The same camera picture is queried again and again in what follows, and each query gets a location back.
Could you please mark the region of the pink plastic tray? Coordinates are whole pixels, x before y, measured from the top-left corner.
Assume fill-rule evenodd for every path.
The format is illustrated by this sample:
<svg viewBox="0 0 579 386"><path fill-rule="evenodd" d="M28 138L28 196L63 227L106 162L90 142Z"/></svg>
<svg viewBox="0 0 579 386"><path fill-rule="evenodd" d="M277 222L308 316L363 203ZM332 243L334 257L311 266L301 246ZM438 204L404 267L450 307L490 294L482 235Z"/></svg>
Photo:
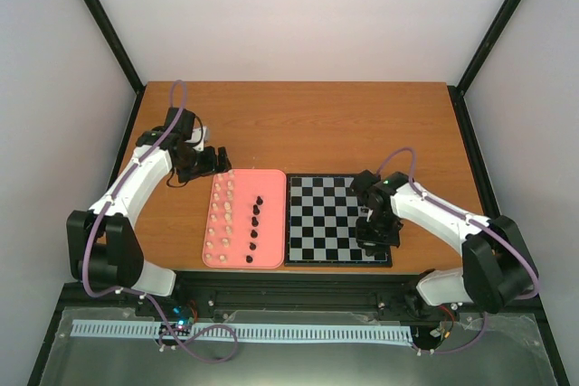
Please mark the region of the pink plastic tray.
<svg viewBox="0 0 579 386"><path fill-rule="evenodd" d="M223 179L218 180L216 175L213 178L212 190L210 193L209 211L207 214L206 229L204 233L204 244L202 260L209 268L230 268L230 269L275 269L279 267L285 255L285 227L286 227L286 186L287 176L278 169L232 169L234 178L230 179L227 173L222 173ZM234 182L233 200L228 201L226 192L229 191L227 182ZM220 184L222 190L216 192L215 184ZM215 202L214 194L220 196L220 200ZM252 208L256 204L257 196L263 199L263 205L259 206L261 214L254 216ZM229 202L232 206L231 215L233 222L228 224L225 221L224 203ZM218 212L212 211L213 204L218 206ZM217 222L211 222L211 216L217 218ZM260 220L257 228L252 227L252 217ZM225 226L233 227L233 234L227 235ZM209 235L209 230L213 229L215 235ZM253 240L251 231L256 230L259 237ZM224 248L222 239L230 241L230 247ZM208 249L207 242L212 242L213 249ZM249 250L249 243L257 245L255 251ZM211 254L213 260L207 262L205 255ZM227 262L222 265L219 256L225 255ZM252 264L245 260L247 255L253 256Z"/></svg>

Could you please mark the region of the black aluminium frame rail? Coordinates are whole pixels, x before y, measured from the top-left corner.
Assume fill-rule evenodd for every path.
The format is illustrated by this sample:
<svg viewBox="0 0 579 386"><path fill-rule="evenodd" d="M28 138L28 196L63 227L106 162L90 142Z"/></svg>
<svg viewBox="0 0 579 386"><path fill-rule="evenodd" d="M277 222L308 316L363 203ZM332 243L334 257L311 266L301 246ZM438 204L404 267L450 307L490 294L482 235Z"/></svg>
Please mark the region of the black aluminium frame rail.
<svg viewBox="0 0 579 386"><path fill-rule="evenodd" d="M276 308L292 312L369 311L378 314L381 320L395 319L414 325L420 320L408 316L402 299L418 277L421 275L305 273L295 269L290 272L181 271L177 272L176 296L159 297L157 301L171 320L176 318L172 313L175 306L195 301L196 312L209 319L236 310L273 311ZM139 301L137 296L112 294L91 298L81 283L64 284L27 385L40 385L57 327L67 307L134 308L138 316L160 319L155 308ZM570 385L540 298L513 302L502 312L535 315L555 379L558 385Z"/></svg>

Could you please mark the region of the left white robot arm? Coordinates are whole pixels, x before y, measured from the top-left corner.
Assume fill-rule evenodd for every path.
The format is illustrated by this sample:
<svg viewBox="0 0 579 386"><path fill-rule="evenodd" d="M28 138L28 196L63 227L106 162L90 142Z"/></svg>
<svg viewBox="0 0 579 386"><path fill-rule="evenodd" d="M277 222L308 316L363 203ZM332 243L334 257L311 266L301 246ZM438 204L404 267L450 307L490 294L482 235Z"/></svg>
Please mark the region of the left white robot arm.
<svg viewBox="0 0 579 386"><path fill-rule="evenodd" d="M127 291L157 296L167 315L182 314L187 292L175 285L176 273L144 257L135 233L138 216L157 185L174 175L181 185L199 177L228 172L224 147L206 146L208 129L195 127L195 113L170 108L163 125L144 132L125 169L87 211L66 221L72 275L91 297Z"/></svg>

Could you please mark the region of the controller board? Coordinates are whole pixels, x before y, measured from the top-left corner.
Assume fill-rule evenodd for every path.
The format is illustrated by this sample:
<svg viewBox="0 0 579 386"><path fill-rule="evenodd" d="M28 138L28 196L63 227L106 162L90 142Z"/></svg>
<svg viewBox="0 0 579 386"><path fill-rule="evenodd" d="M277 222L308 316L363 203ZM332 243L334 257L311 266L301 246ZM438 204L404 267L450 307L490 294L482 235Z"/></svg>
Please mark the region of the controller board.
<svg viewBox="0 0 579 386"><path fill-rule="evenodd" d="M173 308L173 313L177 317L175 327L178 330L190 329L198 321L196 302L190 300L180 306Z"/></svg>
<svg viewBox="0 0 579 386"><path fill-rule="evenodd" d="M430 335L442 343L450 337L456 324L456 316L454 311L445 305L439 305L437 309L442 313L443 319L430 331Z"/></svg>

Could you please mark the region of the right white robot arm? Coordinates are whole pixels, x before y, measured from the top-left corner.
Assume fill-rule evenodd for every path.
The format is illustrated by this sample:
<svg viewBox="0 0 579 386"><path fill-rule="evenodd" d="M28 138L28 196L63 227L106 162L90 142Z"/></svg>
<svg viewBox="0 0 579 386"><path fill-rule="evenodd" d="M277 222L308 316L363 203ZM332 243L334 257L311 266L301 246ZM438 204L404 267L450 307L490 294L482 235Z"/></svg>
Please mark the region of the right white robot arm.
<svg viewBox="0 0 579 386"><path fill-rule="evenodd" d="M445 242L459 268L421 274L411 294L421 304L472 303L496 314L511 301L535 297L538 273L518 226L508 217L471 214L423 189L408 175L364 171L350 188L367 209L356 222L357 245L369 256L400 245L404 221Z"/></svg>

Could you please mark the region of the right controller board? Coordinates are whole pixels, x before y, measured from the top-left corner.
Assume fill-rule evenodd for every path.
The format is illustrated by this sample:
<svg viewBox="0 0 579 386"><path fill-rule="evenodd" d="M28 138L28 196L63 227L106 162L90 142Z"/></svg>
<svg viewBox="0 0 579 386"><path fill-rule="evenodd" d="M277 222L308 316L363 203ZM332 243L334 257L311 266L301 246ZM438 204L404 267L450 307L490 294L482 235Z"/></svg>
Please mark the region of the right controller board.
<svg viewBox="0 0 579 386"><path fill-rule="evenodd" d="M456 316L454 311L445 305L439 305L437 309L442 313L443 319L430 331L430 335L442 343L450 337L456 324Z"/></svg>

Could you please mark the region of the left controller board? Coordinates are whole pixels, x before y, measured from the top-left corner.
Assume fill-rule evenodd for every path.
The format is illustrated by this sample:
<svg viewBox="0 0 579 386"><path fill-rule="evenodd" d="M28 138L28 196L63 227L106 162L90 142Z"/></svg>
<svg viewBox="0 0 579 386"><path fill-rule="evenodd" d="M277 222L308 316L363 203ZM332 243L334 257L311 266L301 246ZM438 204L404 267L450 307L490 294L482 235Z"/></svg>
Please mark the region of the left controller board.
<svg viewBox="0 0 579 386"><path fill-rule="evenodd" d="M190 300L180 306L173 308L173 313L177 317L175 327L178 330L190 329L198 321L196 302Z"/></svg>

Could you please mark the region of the black white chessboard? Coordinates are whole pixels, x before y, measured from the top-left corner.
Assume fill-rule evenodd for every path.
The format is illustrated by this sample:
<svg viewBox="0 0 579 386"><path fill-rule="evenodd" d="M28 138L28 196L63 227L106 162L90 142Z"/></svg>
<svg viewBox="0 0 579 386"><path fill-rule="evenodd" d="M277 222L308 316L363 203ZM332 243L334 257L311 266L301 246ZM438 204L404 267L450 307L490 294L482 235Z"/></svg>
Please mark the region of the black white chessboard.
<svg viewBox="0 0 579 386"><path fill-rule="evenodd" d="M356 244L364 207L351 191L352 174L288 174L286 266L390 268L390 252L368 258Z"/></svg>

